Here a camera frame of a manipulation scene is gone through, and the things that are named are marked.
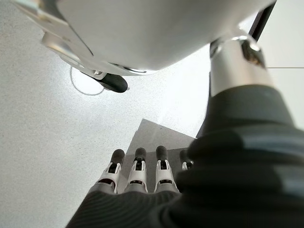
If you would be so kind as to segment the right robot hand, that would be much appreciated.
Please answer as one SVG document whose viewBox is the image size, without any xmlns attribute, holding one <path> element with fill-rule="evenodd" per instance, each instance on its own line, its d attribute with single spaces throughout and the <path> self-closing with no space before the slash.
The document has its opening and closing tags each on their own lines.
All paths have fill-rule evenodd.
<svg viewBox="0 0 304 228">
<path fill-rule="evenodd" d="M 209 100 L 201 136 L 169 176 L 160 146 L 156 192 L 142 180 L 114 193 L 105 175 L 90 189 L 70 228 L 301 228 L 304 132 L 275 89 L 261 48 L 248 34 L 210 44 Z"/>
</svg>

